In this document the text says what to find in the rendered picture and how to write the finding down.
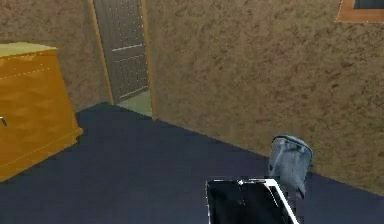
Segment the grey panelled room door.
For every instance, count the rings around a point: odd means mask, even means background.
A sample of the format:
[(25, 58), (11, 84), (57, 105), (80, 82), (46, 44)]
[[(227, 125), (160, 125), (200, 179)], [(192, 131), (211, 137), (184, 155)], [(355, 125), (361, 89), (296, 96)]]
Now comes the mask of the grey panelled room door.
[(141, 0), (94, 0), (116, 104), (149, 88)]

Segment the black box with white rim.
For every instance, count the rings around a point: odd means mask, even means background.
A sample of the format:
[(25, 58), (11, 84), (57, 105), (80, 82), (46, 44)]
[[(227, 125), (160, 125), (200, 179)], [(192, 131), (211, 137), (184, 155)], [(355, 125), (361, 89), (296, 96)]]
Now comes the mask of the black box with white rim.
[(300, 224), (274, 179), (206, 182), (209, 224)]

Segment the grey blue waste bin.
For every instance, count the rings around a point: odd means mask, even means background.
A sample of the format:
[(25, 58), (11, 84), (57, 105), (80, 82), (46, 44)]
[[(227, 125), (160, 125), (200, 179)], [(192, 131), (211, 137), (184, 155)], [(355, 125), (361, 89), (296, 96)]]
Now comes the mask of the grey blue waste bin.
[(313, 159), (311, 147), (298, 137), (277, 135), (270, 145), (268, 172), (298, 198), (306, 195), (306, 178)]

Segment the orange wooden chest of drawers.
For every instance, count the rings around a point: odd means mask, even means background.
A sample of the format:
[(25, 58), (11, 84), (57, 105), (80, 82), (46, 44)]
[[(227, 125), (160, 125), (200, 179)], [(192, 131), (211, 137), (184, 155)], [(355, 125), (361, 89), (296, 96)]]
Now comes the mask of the orange wooden chest of drawers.
[(0, 183), (77, 143), (83, 134), (57, 49), (0, 44)]

